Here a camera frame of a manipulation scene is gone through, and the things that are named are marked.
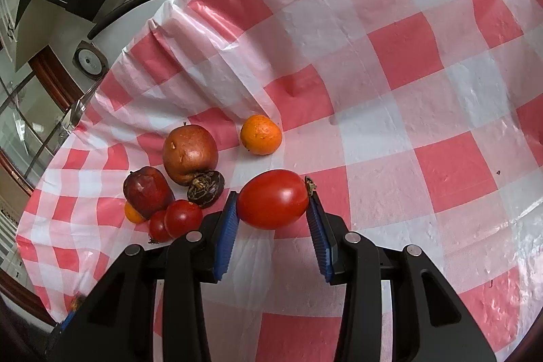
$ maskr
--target brown apple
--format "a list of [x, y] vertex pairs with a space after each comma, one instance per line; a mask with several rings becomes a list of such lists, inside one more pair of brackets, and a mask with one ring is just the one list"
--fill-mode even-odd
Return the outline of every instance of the brown apple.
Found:
[[156, 168], [145, 166], [131, 172], [124, 180], [123, 194], [132, 207], [148, 220], [159, 210], [166, 210], [174, 201], [166, 178]]
[[219, 152], [208, 130], [199, 125], [185, 125], [166, 137], [162, 159], [169, 177], [177, 184], [189, 186], [196, 175], [216, 168]]

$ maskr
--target small orange fruit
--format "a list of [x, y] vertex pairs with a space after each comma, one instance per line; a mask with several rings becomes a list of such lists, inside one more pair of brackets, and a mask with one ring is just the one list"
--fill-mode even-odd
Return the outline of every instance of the small orange fruit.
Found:
[[134, 224], [142, 224], [147, 221], [142, 217], [139, 212], [136, 212], [136, 209], [127, 201], [124, 205], [124, 215], [127, 217], [127, 220]]
[[268, 155], [277, 150], [283, 140], [283, 134], [275, 123], [265, 115], [252, 115], [241, 128], [241, 142], [249, 152]]

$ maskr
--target red tomato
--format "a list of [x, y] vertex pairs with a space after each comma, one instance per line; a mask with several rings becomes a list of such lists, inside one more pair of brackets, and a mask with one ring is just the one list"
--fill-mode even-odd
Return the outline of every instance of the red tomato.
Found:
[[303, 180], [277, 169], [261, 173], [245, 184], [237, 199], [237, 215], [259, 229], [273, 230], [294, 223], [309, 204]]
[[149, 236], [159, 243], [165, 243], [172, 239], [164, 226], [165, 210], [155, 212], [149, 220]]
[[164, 224], [169, 235], [176, 239], [187, 232], [197, 230], [203, 219], [202, 209], [197, 204], [186, 199], [178, 199], [166, 209]]

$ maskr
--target plastic tablecloth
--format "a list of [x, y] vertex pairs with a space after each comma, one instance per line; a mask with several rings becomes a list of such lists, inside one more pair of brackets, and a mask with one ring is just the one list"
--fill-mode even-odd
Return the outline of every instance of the plastic tablecloth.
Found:
[[[265, 170], [308, 174], [351, 229], [379, 246], [420, 245], [505, 359], [543, 305], [542, 5], [166, 2], [26, 207], [17, 244], [36, 293], [60, 321], [128, 244], [156, 247], [125, 219], [121, 185], [129, 170], [163, 171], [164, 137], [190, 122], [215, 137], [226, 180], [207, 212]], [[284, 132], [271, 156], [238, 140], [254, 113]], [[344, 289], [320, 275], [304, 218], [275, 232], [241, 223], [228, 273], [202, 291], [214, 361], [333, 359]], [[384, 284], [382, 360], [389, 296]]]

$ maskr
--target metal screw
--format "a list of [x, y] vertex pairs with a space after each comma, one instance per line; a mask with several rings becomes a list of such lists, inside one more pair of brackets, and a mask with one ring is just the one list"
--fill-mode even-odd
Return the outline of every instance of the metal screw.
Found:
[[423, 249], [414, 244], [410, 244], [407, 246], [407, 253], [409, 253], [411, 256], [420, 256], [423, 253]]
[[188, 232], [185, 237], [189, 243], [197, 243], [202, 239], [202, 232], [200, 231], [191, 231]]
[[362, 237], [356, 232], [348, 232], [345, 234], [345, 241], [351, 244], [359, 243]]
[[124, 253], [126, 253], [128, 256], [134, 256], [137, 255], [142, 248], [143, 247], [139, 244], [130, 244], [126, 249], [124, 249]]

